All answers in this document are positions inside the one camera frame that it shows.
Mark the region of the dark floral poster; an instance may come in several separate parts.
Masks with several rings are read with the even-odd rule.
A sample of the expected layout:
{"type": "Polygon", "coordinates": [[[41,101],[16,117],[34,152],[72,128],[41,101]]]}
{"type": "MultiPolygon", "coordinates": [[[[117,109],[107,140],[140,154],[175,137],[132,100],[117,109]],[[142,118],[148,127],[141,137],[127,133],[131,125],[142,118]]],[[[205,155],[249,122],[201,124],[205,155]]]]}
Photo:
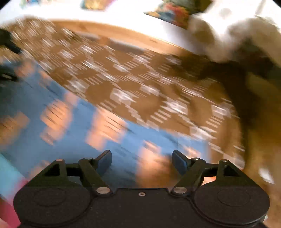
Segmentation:
{"type": "Polygon", "coordinates": [[[203,12],[211,3],[210,0],[162,1],[157,9],[145,12],[145,14],[187,29],[189,17],[192,14],[203,12]]]}

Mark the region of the wooden bed frame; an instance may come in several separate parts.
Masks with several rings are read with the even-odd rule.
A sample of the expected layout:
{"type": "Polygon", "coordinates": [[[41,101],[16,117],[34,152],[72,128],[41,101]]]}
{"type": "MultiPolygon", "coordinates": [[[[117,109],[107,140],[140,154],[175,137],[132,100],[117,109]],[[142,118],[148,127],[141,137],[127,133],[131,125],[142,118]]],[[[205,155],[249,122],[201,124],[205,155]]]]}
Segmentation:
{"type": "Polygon", "coordinates": [[[74,32],[97,35],[101,37],[104,44],[113,39],[160,54],[176,56],[186,56],[189,54],[188,50],[177,45],[126,28],[79,20],[52,19],[51,22],[74,32]]]}

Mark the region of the white hanging garment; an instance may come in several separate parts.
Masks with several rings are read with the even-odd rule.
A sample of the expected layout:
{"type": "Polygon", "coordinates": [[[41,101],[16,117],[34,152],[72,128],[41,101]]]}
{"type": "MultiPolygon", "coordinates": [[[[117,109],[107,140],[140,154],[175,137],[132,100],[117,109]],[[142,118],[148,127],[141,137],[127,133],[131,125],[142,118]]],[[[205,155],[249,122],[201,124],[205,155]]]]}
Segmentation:
{"type": "Polygon", "coordinates": [[[214,62],[226,62],[249,39],[280,65],[280,6],[275,1],[214,1],[190,16],[188,31],[214,62]]]}

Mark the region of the brown PF-patterned bedspread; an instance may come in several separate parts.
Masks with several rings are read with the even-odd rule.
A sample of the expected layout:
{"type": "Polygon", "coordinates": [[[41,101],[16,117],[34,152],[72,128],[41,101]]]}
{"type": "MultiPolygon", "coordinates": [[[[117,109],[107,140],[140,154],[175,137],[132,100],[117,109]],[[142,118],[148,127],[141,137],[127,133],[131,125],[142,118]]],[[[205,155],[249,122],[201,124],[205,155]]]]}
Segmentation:
{"type": "Polygon", "coordinates": [[[95,196],[79,160],[56,159],[1,196],[1,227],[280,227],[280,95],[262,77],[235,62],[103,44],[37,18],[1,25],[1,83],[27,74],[6,62],[34,62],[119,118],[203,139],[209,159],[190,196],[171,194],[179,173],[171,187],[109,185],[112,194],[95,196]]]}

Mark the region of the blue pants with orange cars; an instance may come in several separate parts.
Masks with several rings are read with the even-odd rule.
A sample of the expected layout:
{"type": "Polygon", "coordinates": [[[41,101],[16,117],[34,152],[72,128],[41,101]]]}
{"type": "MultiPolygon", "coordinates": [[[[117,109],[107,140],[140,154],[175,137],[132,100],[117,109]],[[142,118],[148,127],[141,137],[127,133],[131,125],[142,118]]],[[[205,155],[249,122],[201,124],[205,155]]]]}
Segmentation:
{"type": "Polygon", "coordinates": [[[171,155],[209,159],[203,139],[154,130],[119,118],[75,97],[34,62],[3,63],[27,74],[1,83],[1,196],[17,189],[56,159],[75,163],[112,152],[103,176],[111,187],[171,187],[179,179],[171,155]]]}

